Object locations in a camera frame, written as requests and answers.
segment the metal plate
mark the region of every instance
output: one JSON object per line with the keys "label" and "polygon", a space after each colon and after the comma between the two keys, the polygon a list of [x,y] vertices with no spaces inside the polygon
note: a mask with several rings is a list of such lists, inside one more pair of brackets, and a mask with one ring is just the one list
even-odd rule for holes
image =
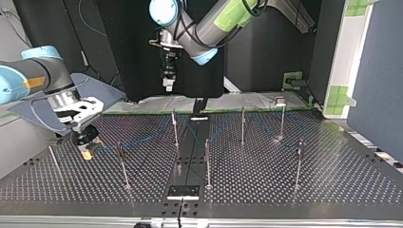
{"label": "metal plate", "polygon": [[[403,177],[316,112],[247,113],[211,118],[210,218],[403,219]],[[306,141],[298,186],[297,143]]]}
{"label": "metal plate", "polygon": [[[57,151],[63,179],[48,155],[23,165],[0,181],[0,214],[403,220],[400,173],[316,112],[287,112],[278,142],[280,117],[278,112],[246,113],[241,146],[241,114],[210,115],[210,127],[199,127],[196,134],[209,135],[213,188],[204,188],[205,170],[193,168],[186,182],[201,187],[200,200],[185,200],[182,206],[166,200],[177,162],[170,116],[102,117],[96,125],[108,145],[105,151],[88,162],[71,144],[63,145]],[[193,144],[193,154],[202,152],[202,142],[183,140],[192,134],[184,131],[186,121],[185,116],[178,120],[181,144]],[[306,154],[296,188],[300,138]],[[115,157],[118,140],[129,152],[128,192]]]}
{"label": "metal plate", "polygon": [[[178,121],[180,139],[185,118],[180,116]],[[0,190],[0,200],[163,205],[165,187],[177,158],[171,116],[104,116],[95,125],[106,146],[92,161],[83,160],[78,149],[68,142],[55,149],[60,172],[51,156],[34,159],[35,163],[29,161],[25,172]],[[126,153],[129,190],[125,189],[123,169],[117,159],[117,141],[123,142]]]}

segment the green tape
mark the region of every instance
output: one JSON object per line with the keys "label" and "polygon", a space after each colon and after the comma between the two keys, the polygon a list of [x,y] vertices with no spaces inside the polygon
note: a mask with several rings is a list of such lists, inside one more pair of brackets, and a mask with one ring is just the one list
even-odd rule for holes
{"label": "green tape", "polygon": [[246,12],[243,17],[240,19],[240,21],[238,22],[238,25],[242,28],[246,27],[249,22],[251,22],[253,19],[253,16],[249,13]]}
{"label": "green tape", "polygon": [[6,119],[6,118],[10,118],[10,117],[19,117],[19,116],[14,113],[6,113],[6,114],[0,116],[0,119]]}
{"label": "green tape", "polygon": [[330,87],[330,93],[326,104],[326,115],[342,115],[344,106],[347,104],[347,86]]}
{"label": "green tape", "polygon": [[290,73],[285,73],[284,78],[282,81],[282,88],[285,90],[300,90],[299,86],[292,86],[290,84],[287,84],[287,79],[302,79],[302,72],[290,72]]}
{"label": "green tape", "polygon": [[346,16],[364,16],[370,3],[370,0],[349,0],[346,10]]}
{"label": "green tape", "polygon": [[[258,0],[246,1],[251,9],[258,3]],[[242,0],[231,0],[214,21],[214,25],[226,32],[230,32],[238,24],[246,26],[251,18],[247,18],[245,13],[248,13],[248,11],[243,5]]]}

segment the metal frame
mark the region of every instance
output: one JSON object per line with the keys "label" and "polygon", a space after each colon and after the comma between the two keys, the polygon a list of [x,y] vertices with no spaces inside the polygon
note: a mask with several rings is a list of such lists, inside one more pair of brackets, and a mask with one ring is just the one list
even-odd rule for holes
{"label": "metal frame", "polygon": [[[318,115],[318,113],[314,112],[312,118],[315,119],[316,114]],[[214,117],[215,115],[235,115],[239,119],[241,113],[212,114],[210,115],[210,121],[214,121],[214,118],[212,119],[211,116]],[[281,114],[271,113],[268,115],[280,116]],[[166,115],[164,118],[170,119],[170,115]],[[235,128],[240,129],[241,122],[238,119],[230,120],[231,123],[235,125],[233,125],[232,128],[226,128],[227,132],[221,132],[219,137],[226,136],[228,131],[233,132]],[[317,120],[321,122],[319,124],[329,124],[328,121],[324,121],[320,118]],[[132,121],[133,123],[136,123],[138,120],[136,117],[133,117]],[[217,128],[214,128],[214,124],[216,123],[209,123],[208,121],[191,122],[190,126],[193,127],[196,138],[189,129],[186,132],[183,131],[181,134],[182,142],[179,151],[179,158],[182,158],[182,160],[176,160],[176,165],[174,165],[174,168],[172,169],[173,172],[170,175],[166,187],[167,193],[169,185],[198,185],[201,187],[201,196],[198,201],[166,199],[155,202],[150,200],[140,201],[138,199],[137,201],[129,203],[102,203],[91,201],[74,201],[66,203],[26,201],[16,203],[12,200],[0,201],[0,212],[4,215],[0,216],[0,223],[23,224],[28,220],[29,224],[58,224],[61,225],[60,227],[63,227],[62,225],[67,223],[74,225],[116,224],[128,226],[133,225],[135,222],[149,222],[155,224],[157,227],[161,227],[162,224],[164,227],[177,227],[178,219],[180,219],[181,224],[183,225],[198,225],[198,227],[206,227],[208,224],[210,227],[306,227],[320,225],[385,227],[389,225],[403,225],[400,221],[394,221],[402,218],[401,207],[399,206],[354,206],[351,204],[333,205],[328,203],[310,203],[293,206],[290,204],[269,205],[249,202],[229,204],[206,201],[204,198],[206,192],[206,190],[204,190],[206,174],[205,165],[198,164],[192,166],[191,162],[193,161],[193,158],[199,159],[204,156],[205,148],[202,143],[209,137],[209,135],[211,137],[210,133],[212,130],[217,130]],[[340,139],[342,139],[342,142],[348,144],[354,150],[352,153],[358,153],[358,156],[367,158],[368,160],[365,162],[372,163],[378,172],[382,173],[382,175],[384,175],[385,178],[388,178],[388,180],[392,180],[393,184],[395,184],[398,189],[403,189],[403,178],[400,173],[389,166],[386,162],[382,161],[374,152],[366,148],[347,132],[342,131],[340,134],[339,137],[341,137]],[[231,137],[233,137],[232,139],[234,140],[239,140],[239,147],[241,147],[240,137],[238,137],[239,135],[240,132],[234,133]],[[175,147],[173,135],[169,137],[172,138],[172,147]],[[248,139],[248,137],[246,137],[245,142],[250,143],[250,138]],[[42,159],[47,155],[48,154],[45,152],[38,158]],[[25,167],[22,167],[19,171],[11,173],[9,181],[12,181],[15,177],[25,171]],[[43,217],[45,214],[55,215],[55,217]]]}

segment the cable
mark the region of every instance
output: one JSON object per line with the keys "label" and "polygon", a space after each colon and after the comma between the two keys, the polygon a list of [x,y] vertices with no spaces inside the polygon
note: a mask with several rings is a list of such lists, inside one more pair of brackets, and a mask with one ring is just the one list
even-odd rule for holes
{"label": "cable", "polygon": [[261,10],[258,10],[258,8],[261,5],[260,0],[258,0],[258,3],[256,4],[254,9],[250,8],[250,6],[246,0],[242,0],[242,3],[246,7],[246,10],[249,12],[249,14],[251,14],[254,17],[260,17],[263,14],[263,12],[266,10],[269,0],[264,1],[264,6],[263,6],[263,9],[261,9]]}
{"label": "cable", "polygon": [[[296,28],[297,28],[297,26],[298,26],[299,9],[300,9],[300,6],[301,6],[301,2],[302,2],[302,0],[299,0],[299,1],[298,1],[298,6],[297,6],[297,16],[296,16],[296,23],[295,23]],[[300,67],[302,67],[302,57],[301,57],[301,53],[300,53],[299,37],[297,37],[297,48],[298,48],[298,56],[299,56]],[[314,97],[314,100],[316,100],[317,104],[318,104],[318,105],[320,106],[320,108],[323,110],[323,106],[319,103],[319,100],[317,99],[317,96],[315,96],[314,92],[312,91],[311,87],[309,86],[308,80],[305,79],[304,81],[305,81],[305,83],[306,83],[306,85],[307,85],[307,87],[308,87],[309,92],[310,92],[311,95]]]}
{"label": "cable", "polygon": [[314,97],[314,99],[317,101],[317,105],[319,105],[319,107],[320,107],[322,110],[324,110],[324,109],[323,109],[323,105],[322,105],[322,104],[320,103],[320,101],[317,99],[317,97],[315,96],[315,94],[314,94],[314,92],[312,91],[311,87],[309,86],[308,80],[305,79],[305,83],[306,83],[306,86],[307,86],[308,89],[309,89],[309,92],[310,92],[311,95]]}
{"label": "cable", "polygon": [[42,118],[38,115],[38,113],[35,111],[35,107],[33,106],[35,102],[38,102],[40,100],[31,100],[30,104],[29,104],[29,108],[32,111],[32,114],[35,116],[36,120],[39,121],[39,123],[41,123],[44,127],[46,127],[47,129],[54,131],[54,132],[59,132],[59,131],[65,131],[68,130],[68,128],[62,128],[62,129],[56,129],[51,127],[50,125],[48,125],[47,123],[45,123]]}
{"label": "cable", "polygon": [[83,0],[80,0],[80,2],[78,3],[78,13],[80,14],[81,21],[82,21],[82,22],[84,23],[84,25],[86,25],[89,29],[91,29],[91,30],[93,30],[93,31],[95,31],[95,32],[97,32],[97,33],[103,35],[104,37],[107,37],[106,34],[104,34],[103,32],[101,32],[101,31],[99,31],[99,30],[97,30],[97,29],[95,29],[95,28],[93,28],[92,26],[90,26],[90,25],[86,22],[86,20],[84,20],[83,14],[81,13],[81,4],[82,4],[82,3],[83,3]]}
{"label": "cable", "polygon": [[9,9],[3,9],[0,8],[0,12],[3,15],[3,17],[6,19],[7,23],[9,24],[9,26],[14,30],[15,34],[17,34],[18,38],[28,47],[28,48],[32,48],[32,45],[27,42],[26,40],[24,40],[24,38],[21,36],[21,34],[17,31],[17,29],[15,28],[15,26],[12,24],[12,22],[10,21],[10,19],[7,17],[6,12],[11,13],[12,15],[14,15],[18,20],[21,20],[20,17],[13,11],[9,10]]}
{"label": "cable", "polygon": [[[182,6],[182,4],[181,4],[181,0],[177,0],[177,1],[178,1],[178,5],[179,5],[179,8],[180,8],[179,12],[182,12],[183,6]],[[183,18],[182,18],[182,14],[180,14],[180,16],[179,16],[179,18],[178,18],[177,27],[179,26],[179,25],[178,25],[179,23],[182,23],[183,29],[184,29],[184,31],[186,32],[186,34],[187,34],[196,44],[202,46],[203,48],[223,48],[223,47],[225,47],[226,45],[228,45],[228,44],[237,36],[237,34],[240,32],[240,29],[241,29],[240,27],[236,27],[236,30],[235,30],[235,32],[233,33],[233,35],[231,35],[229,38],[227,38],[226,41],[225,41],[223,44],[218,45],[218,46],[208,46],[207,44],[204,44],[204,43],[201,41],[201,39],[199,38],[198,33],[197,33],[197,28],[198,28],[198,26],[195,26],[195,36],[189,31],[189,28],[188,28],[187,25],[184,23],[184,20],[183,20]]]}

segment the small metal part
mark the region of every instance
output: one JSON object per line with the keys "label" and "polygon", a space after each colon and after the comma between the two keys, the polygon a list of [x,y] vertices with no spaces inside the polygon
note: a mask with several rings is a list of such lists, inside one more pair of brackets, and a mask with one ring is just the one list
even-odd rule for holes
{"label": "small metal part", "polygon": [[211,185],[211,180],[210,180],[210,141],[207,139],[205,140],[205,160],[207,164],[207,189],[213,188]]}
{"label": "small metal part", "polygon": [[301,163],[302,163],[302,160],[303,160],[304,154],[305,154],[305,141],[302,138],[299,139],[297,154],[298,154],[298,167],[297,167],[295,191],[297,191],[299,189],[299,174],[300,174],[300,169],[301,169]]}
{"label": "small metal part", "polygon": [[118,160],[122,165],[122,169],[123,169],[124,175],[125,175],[125,184],[126,184],[125,188],[130,189],[131,186],[130,186],[130,183],[128,181],[127,171],[126,171],[126,168],[125,168],[125,153],[124,153],[124,151],[122,149],[122,142],[118,141],[118,143],[116,145],[116,149],[117,149],[116,152],[118,154]]}
{"label": "small metal part", "polygon": [[275,97],[275,105],[276,105],[276,107],[282,107],[281,127],[280,127],[280,131],[279,131],[279,135],[277,137],[278,141],[282,141],[282,139],[284,139],[285,107],[287,106],[285,98],[284,97]]}
{"label": "small metal part", "polygon": [[242,107],[242,141],[241,144],[244,145],[245,144],[245,108]]}
{"label": "small metal part", "polygon": [[160,38],[161,38],[161,46],[167,47],[167,48],[183,48],[178,41],[174,39],[174,37],[167,31],[166,29],[162,29],[160,32]]}
{"label": "small metal part", "polygon": [[178,129],[177,129],[177,122],[175,119],[175,109],[172,111],[172,124],[174,125],[174,131],[175,131],[175,145],[178,148],[179,147],[179,142],[178,142]]}
{"label": "small metal part", "polygon": [[50,151],[50,155],[51,155],[51,157],[52,157],[52,159],[53,159],[53,161],[54,161],[54,164],[57,166],[57,168],[60,168],[59,162],[58,162],[57,159],[56,159],[56,156],[55,156],[55,154],[54,154],[53,148],[52,148],[51,146],[48,146],[48,149],[49,149],[49,151]]}
{"label": "small metal part", "polygon": [[168,190],[168,200],[199,200],[198,185],[172,185]]}
{"label": "small metal part", "polygon": [[87,144],[78,145],[77,147],[80,150],[81,154],[83,155],[84,160],[90,161],[94,158],[98,150],[103,146],[104,143],[97,136],[91,142],[88,142]]}

